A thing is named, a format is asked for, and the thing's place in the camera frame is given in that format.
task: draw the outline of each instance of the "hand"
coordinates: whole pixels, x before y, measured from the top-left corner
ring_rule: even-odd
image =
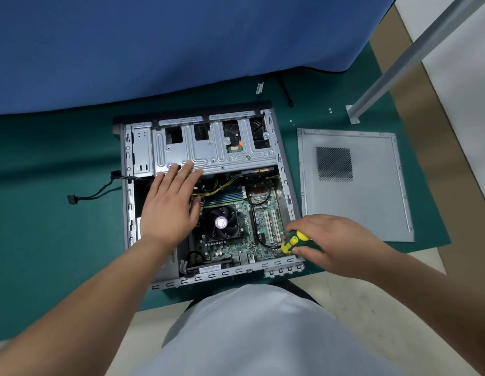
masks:
[[[366,228],[348,218],[315,214],[291,221],[287,231],[301,231],[322,251],[297,246],[293,253],[305,257],[328,272],[371,280],[398,252]]]
[[[166,175],[159,173],[150,187],[143,206],[140,233],[143,239],[153,239],[161,247],[173,251],[192,231],[199,220],[200,197],[189,206],[194,186],[202,169],[195,170],[189,161],[178,172],[178,165],[171,165]]]

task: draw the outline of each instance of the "left hand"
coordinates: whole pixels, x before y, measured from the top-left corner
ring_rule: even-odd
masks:
[[[178,172],[178,165],[171,165],[166,175],[159,173],[150,187],[143,206],[140,233],[143,239],[152,239],[161,248],[172,251],[194,229],[199,220],[200,197],[189,206],[194,186],[202,169],[195,170],[188,161]]]

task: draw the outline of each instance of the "metal pole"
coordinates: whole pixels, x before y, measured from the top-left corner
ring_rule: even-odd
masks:
[[[346,110],[351,124],[383,96],[411,67],[446,39],[457,27],[479,9],[485,0],[454,0],[420,37],[390,66],[364,95]]]

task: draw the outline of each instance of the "pci slot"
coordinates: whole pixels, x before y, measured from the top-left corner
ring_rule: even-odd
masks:
[[[274,243],[274,239],[273,239],[273,233],[272,233],[271,220],[268,217],[268,212],[267,211],[264,211],[264,216],[265,216],[265,225],[267,226],[268,241],[270,241],[271,244],[273,244]]]
[[[280,236],[280,229],[279,229],[279,223],[277,221],[277,214],[276,214],[276,210],[273,209],[271,211],[271,215],[272,215],[272,226],[273,226],[273,229],[274,229],[274,236],[276,238],[276,242],[277,243],[280,243],[282,242],[282,239],[281,239],[281,236]]]

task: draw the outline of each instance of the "white shirt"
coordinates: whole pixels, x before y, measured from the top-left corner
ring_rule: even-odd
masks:
[[[202,300],[140,373],[151,375],[399,375],[324,309],[272,285],[245,285]]]

